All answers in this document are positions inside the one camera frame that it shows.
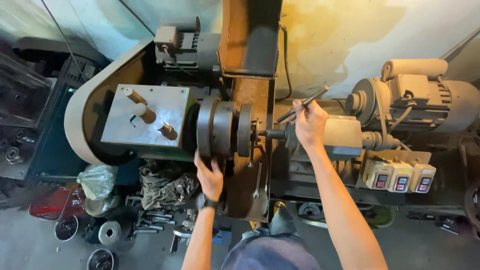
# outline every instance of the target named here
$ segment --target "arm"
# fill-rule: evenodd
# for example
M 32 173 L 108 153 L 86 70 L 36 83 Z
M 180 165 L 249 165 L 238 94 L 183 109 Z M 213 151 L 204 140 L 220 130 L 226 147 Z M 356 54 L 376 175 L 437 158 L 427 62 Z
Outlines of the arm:
M 328 233 L 343 269 L 387 269 L 380 246 L 328 158 L 323 136 L 328 114 L 313 101 L 304 110 L 295 100 L 291 117 L 317 180 Z
M 210 171 L 200 159 L 198 151 L 195 153 L 194 162 L 197 166 L 197 177 L 202 185 L 203 193 L 210 200 L 218 201 L 223 188 L 223 175 L 217 162 L 212 160 L 213 171 Z M 192 238 L 183 259 L 183 270 L 210 270 L 214 216 L 215 209 L 210 207 L 203 208 L 198 212 Z

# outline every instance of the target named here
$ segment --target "wall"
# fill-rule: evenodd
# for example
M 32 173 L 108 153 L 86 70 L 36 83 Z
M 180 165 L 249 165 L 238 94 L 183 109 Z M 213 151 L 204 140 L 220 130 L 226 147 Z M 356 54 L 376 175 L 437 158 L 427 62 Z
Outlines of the wall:
M 87 40 L 111 59 L 150 36 L 118 0 L 45 2 L 70 38 Z M 221 0 L 125 2 L 151 29 L 162 17 L 198 15 L 202 32 L 221 30 Z M 1 0 L 0 8 L 0 36 L 61 39 L 40 0 Z M 480 1 L 472 0 L 284 0 L 293 96 L 306 97 L 326 84 L 326 98 L 345 97 L 360 79 L 379 76 L 389 59 L 440 57 L 480 26 L 479 11 Z M 278 96 L 288 88 L 282 37 Z M 465 70 L 469 79 L 476 76 L 474 56 L 480 52 L 469 45 L 452 62 L 456 76 Z

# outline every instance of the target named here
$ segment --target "wristwatch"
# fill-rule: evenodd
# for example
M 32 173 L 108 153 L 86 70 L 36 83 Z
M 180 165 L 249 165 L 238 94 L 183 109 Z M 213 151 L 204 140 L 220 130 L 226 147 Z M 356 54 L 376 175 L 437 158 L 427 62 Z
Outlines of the wristwatch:
M 203 209 L 205 207 L 211 207 L 213 209 L 218 205 L 217 201 L 210 200 L 203 192 L 197 196 L 196 199 L 197 209 Z

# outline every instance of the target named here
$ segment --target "hand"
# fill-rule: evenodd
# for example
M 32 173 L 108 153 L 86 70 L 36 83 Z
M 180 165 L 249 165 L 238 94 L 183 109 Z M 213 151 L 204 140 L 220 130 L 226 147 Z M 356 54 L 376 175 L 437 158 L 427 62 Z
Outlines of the hand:
M 212 170 L 208 169 L 198 153 L 195 152 L 193 160 L 197 166 L 197 178 L 202 185 L 202 191 L 212 201 L 218 202 L 223 189 L 223 174 L 216 160 L 212 160 Z
M 303 148 L 308 152 L 310 149 L 318 150 L 324 146 L 325 125 L 328 113 L 317 102 L 312 101 L 305 108 L 300 100 L 293 101 L 295 114 L 288 119 L 295 125 L 295 134 Z

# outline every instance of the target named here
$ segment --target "plastic bag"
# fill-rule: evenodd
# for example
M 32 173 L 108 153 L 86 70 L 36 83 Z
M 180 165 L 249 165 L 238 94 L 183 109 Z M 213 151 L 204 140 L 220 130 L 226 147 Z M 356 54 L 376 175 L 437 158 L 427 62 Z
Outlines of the plastic bag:
M 87 198 L 102 200 L 112 192 L 117 171 L 118 167 L 90 164 L 78 174 L 77 182 L 82 184 Z

